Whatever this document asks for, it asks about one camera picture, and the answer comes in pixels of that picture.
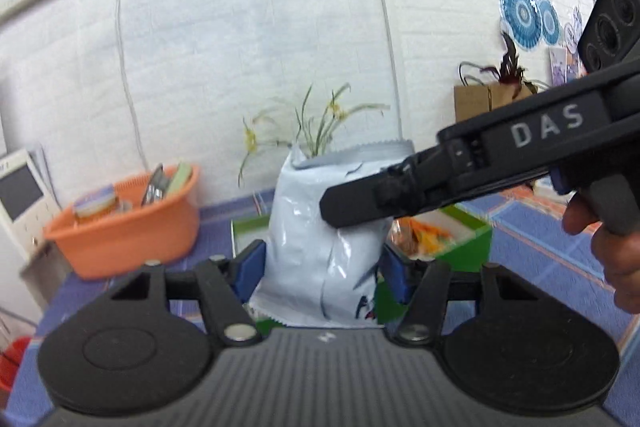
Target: screw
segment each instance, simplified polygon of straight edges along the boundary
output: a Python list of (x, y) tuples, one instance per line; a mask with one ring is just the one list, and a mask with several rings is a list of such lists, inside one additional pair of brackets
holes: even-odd
[(431, 336), (429, 328), (422, 324), (409, 324), (407, 326), (403, 326), (400, 328), (400, 331), (398, 331), (398, 335), (400, 335), (402, 340), (411, 343), (425, 341)]
[(236, 342), (250, 341), (258, 334), (251, 324), (231, 324), (225, 328), (225, 336)]

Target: bag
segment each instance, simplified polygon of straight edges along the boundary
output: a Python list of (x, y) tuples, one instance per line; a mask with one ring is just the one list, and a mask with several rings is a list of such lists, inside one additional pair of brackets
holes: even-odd
[(276, 184), (264, 277), (250, 305), (288, 326), (376, 325), (376, 265), (391, 220), (336, 230), (322, 220), (319, 203), (327, 188), (380, 172), (413, 153), (410, 141), (311, 159), (293, 147)]

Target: human hand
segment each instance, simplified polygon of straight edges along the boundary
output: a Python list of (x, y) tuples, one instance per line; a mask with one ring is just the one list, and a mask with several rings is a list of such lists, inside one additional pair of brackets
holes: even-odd
[[(597, 221), (587, 201), (576, 194), (562, 216), (562, 228), (577, 235)], [(604, 267), (605, 280), (616, 290), (616, 306), (625, 312), (640, 313), (640, 233), (623, 237), (599, 227), (591, 239), (591, 251)]]

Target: electrical wire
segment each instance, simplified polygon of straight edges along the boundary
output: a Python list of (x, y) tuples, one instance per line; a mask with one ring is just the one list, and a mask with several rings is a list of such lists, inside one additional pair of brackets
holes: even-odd
[(394, 49), (394, 40), (392, 38), (391, 22), (389, 20), (387, 0), (382, 2), (382, 16), (385, 21), (386, 43), (389, 50), (389, 59), (391, 61), (391, 75), (394, 81), (394, 90), (396, 94), (396, 109), (398, 111), (398, 133), (402, 136), (402, 110), (401, 110), (401, 92), (398, 84), (398, 65), (396, 64), (396, 50)]
[(149, 163), (146, 160), (145, 151), (142, 147), (142, 138), (140, 137), (140, 126), (138, 124), (138, 115), (136, 114), (136, 108), (133, 105), (133, 98), (131, 98), (131, 92), (129, 90), (129, 81), (127, 80), (127, 70), (124, 60), (124, 46), (122, 44), (122, 32), (120, 30), (120, 0), (116, 0), (116, 44), (118, 47), (118, 58), (120, 59), (120, 78), (122, 80), (122, 89), (124, 90), (125, 97), (127, 99), (127, 105), (129, 106), (129, 112), (131, 114), (131, 121), (133, 123), (133, 133), (136, 138), (136, 147), (138, 149), (138, 155), (145, 171), (149, 170)]
[(481, 86), (484, 86), (484, 82), (482, 80), (480, 80), (478, 77), (476, 76), (472, 76), (471, 74), (462, 74), (462, 68), (466, 66), (469, 68), (476, 68), (476, 70), (478, 70), (478, 72), (480, 72), (482, 69), (484, 69), (484, 66), (480, 66), (479, 64), (475, 64), (473, 62), (469, 62), (468, 60), (463, 60), (462, 62), (460, 62), (460, 64), (458, 65), (458, 76), (460, 76), (460, 82), (462, 82), (463, 86), (468, 86), (469, 82), (468, 81), (473, 81), (476, 84), (480, 84)]

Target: screen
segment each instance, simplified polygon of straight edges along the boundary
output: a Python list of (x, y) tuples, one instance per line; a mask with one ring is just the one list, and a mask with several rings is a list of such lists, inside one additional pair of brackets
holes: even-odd
[(0, 201), (12, 221), (41, 197), (42, 190), (27, 165), (0, 179)]

